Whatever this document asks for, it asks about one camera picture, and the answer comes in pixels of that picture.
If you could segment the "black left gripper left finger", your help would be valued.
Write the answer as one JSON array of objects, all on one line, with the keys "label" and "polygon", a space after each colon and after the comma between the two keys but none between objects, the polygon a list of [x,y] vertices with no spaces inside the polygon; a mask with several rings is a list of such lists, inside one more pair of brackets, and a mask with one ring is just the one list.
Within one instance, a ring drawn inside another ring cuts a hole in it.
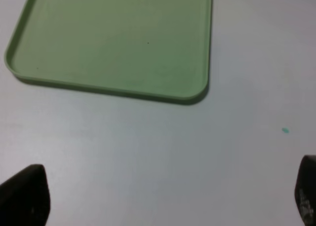
[{"label": "black left gripper left finger", "polygon": [[50,213],[45,168],[32,164],[0,185],[2,226],[44,226]]}]

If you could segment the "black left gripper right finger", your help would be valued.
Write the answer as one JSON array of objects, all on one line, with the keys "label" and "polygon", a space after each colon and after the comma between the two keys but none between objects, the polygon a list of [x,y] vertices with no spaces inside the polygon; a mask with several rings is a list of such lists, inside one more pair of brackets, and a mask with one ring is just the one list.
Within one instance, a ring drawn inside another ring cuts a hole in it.
[{"label": "black left gripper right finger", "polygon": [[300,163],[295,202],[305,226],[316,225],[316,156],[305,155]]}]

